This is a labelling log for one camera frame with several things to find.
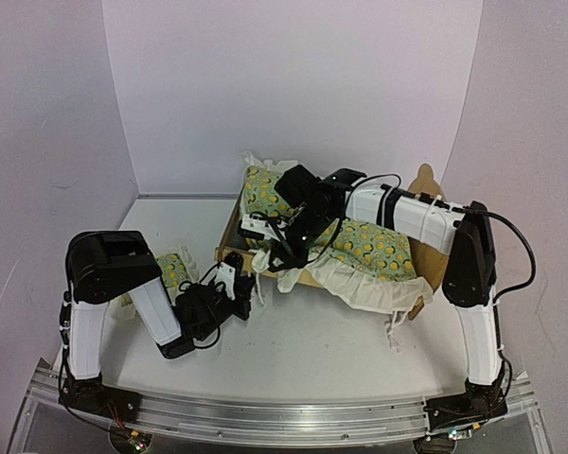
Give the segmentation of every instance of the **black cable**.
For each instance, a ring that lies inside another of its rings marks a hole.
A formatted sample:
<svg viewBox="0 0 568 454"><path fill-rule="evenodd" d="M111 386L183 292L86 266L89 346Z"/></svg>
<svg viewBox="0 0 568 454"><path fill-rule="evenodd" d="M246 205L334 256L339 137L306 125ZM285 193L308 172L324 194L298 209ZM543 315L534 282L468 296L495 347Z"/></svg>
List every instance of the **black cable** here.
<svg viewBox="0 0 568 454"><path fill-rule="evenodd" d="M530 284L532 284L535 280L535 278L537 277L537 259L534 256L534 252L532 251L532 247L530 246L530 243L528 242L528 240L526 239L526 237L524 236L524 234L520 231L520 229L518 229L515 224L513 224L513 222L511 222L509 219L498 215L496 213L492 213L490 211L481 211L481 210L473 210L470 208L460 208L460 207L454 207L453 211L456 213L463 213L466 215L479 215L479 216L485 216L487 218L493 218L498 220L499 222L502 222L506 227L509 228L509 230L511 230L511 232L513 232L515 234L515 236L517 238L520 239L520 241L522 242L522 245L524 246L526 253L528 254L528 259L530 260L530 276L528 277L528 279L526 279L524 282L521 282L520 284L517 284L515 286L510 286L507 288L504 288L500 291L497 292L497 294L494 296L494 299L492 300L492 303L496 303L498 301L499 298L501 298L503 295L505 295L506 293L509 293L511 291L516 291L516 290L521 290L522 288L526 288L528 287Z"/></svg>
<svg viewBox="0 0 568 454"><path fill-rule="evenodd" d="M198 350L208 350L209 348L212 348L215 345L217 345L217 342L219 342L220 338L221 338L221 327L217 326L217 337L212 342L210 342L208 345L196 345L196 348Z"/></svg>
<svg viewBox="0 0 568 454"><path fill-rule="evenodd" d="M198 281L198 284L201 284L202 282L204 282L204 279L208 276L208 274L210 274L211 271L215 270L218 266L220 265L220 263L215 263L212 267L210 267L208 269L207 272L204 273L204 276L202 276L202 279L200 279Z"/></svg>
<svg viewBox="0 0 568 454"><path fill-rule="evenodd" d="M332 234L332 236L330 237L330 239L328 240L328 243L326 244L326 246L324 246L324 248L322 249L322 251L320 251L320 253L318 254L317 257L315 257L313 260L311 260L308 263L313 263L315 262L318 258L320 258L322 256L322 254L326 251L326 249L328 249L330 246L332 246L332 244L334 243L334 241L337 239L337 236L339 236L339 234L341 233L341 229L343 228L343 221L346 219L347 216L347 208L349 206L349 201L351 201L351 196L353 195L353 193L355 192L355 190L360 187L361 185L368 183L368 182L372 182L373 180L377 180L379 178L385 178L385 177L396 177L398 179L398 185L395 187L395 189L398 189L401 185L401 176L398 175L397 173L383 173L381 175L373 175L372 177L367 177L364 178L363 180L360 180L358 183L356 183L355 186L353 186L351 188L351 190L349 191L349 195L347 196L347 200L345 202L345 207L343 209L343 213L342 215L339 217L339 221L337 222L337 226L334 229L334 233Z"/></svg>
<svg viewBox="0 0 568 454"><path fill-rule="evenodd" d="M75 414L67 405L67 403L65 402L65 398L64 398L64 394L63 394L63 388L62 388L62 378L63 378L63 369L66 368L66 359L65 359L65 354L63 352L62 354L62 361L61 361L61 368L59 369L59 378L58 378L58 387L59 387L59 398L61 399L61 403L63 405L63 407L65 408L65 410L71 414L74 418L78 419L79 421L82 421L82 423L88 425L88 426L92 426L94 428L98 428L104 432L107 432L111 435L115 435L116 437L120 437L126 441L128 441L131 437L130 436L126 436L120 432L116 432L111 430L110 428L105 428L103 426L100 426L99 424L95 424L92 421L89 421L88 419L84 419L81 416L78 416L77 414Z"/></svg>

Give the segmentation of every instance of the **white table surface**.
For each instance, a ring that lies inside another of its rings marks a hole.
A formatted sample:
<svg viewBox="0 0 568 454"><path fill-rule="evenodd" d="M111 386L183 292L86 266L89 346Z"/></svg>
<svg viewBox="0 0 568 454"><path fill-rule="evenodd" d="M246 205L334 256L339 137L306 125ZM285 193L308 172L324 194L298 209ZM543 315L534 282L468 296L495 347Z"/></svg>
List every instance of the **white table surface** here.
<svg viewBox="0 0 568 454"><path fill-rule="evenodd" d="M201 273L212 264L234 201L141 199L122 229L151 248L181 243ZM327 291L297 286L279 294L261 279L265 307L232 317L210 350L164 359L139 317L106 317L101 368L106 384L175 395L244 401L332 402L434 396L463 391L466 353L460 322L441 292L389 350L383 315L354 310Z"/></svg>

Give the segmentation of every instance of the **gray wall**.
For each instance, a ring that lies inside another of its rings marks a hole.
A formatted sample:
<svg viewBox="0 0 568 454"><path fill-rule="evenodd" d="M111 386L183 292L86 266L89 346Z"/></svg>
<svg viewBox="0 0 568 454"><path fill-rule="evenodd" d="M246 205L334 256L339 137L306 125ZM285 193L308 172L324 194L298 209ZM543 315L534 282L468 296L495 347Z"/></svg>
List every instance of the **gray wall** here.
<svg viewBox="0 0 568 454"><path fill-rule="evenodd" d="M568 452L568 1L485 2L466 108L443 186L508 215L539 261L532 289L502 304L556 452ZM497 236L502 284L527 274Z"/></svg>
<svg viewBox="0 0 568 454"><path fill-rule="evenodd" d="M59 345L67 241L137 195L100 0L0 1L0 452Z"/></svg>

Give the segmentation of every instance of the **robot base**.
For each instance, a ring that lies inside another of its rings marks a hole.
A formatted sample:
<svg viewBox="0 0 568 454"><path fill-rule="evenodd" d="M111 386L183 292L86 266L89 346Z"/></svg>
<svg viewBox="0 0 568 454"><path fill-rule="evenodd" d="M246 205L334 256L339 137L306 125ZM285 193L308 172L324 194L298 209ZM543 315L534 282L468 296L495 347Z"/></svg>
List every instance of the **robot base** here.
<svg viewBox="0 0 568 454"><path fill-rule="evenodd" d="M112 411L122 423L133 423L141 404L141 394L101 384L101 377L88 380L68 379L59 402L71 410L84 411L113 419Z"/></svg>

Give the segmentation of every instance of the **white backdrop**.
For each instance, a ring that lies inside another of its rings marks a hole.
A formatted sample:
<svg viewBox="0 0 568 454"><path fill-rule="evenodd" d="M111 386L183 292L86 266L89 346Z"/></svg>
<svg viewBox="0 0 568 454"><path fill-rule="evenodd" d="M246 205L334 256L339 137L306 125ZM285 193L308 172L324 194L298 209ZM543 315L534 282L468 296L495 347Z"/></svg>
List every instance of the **white backdrop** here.
<svg viewBox="0 0 568 454"><path fill-rule="evenodd" d="M232 193L246 149L441 178L481 0L103 1L141 193Z"/></svg>

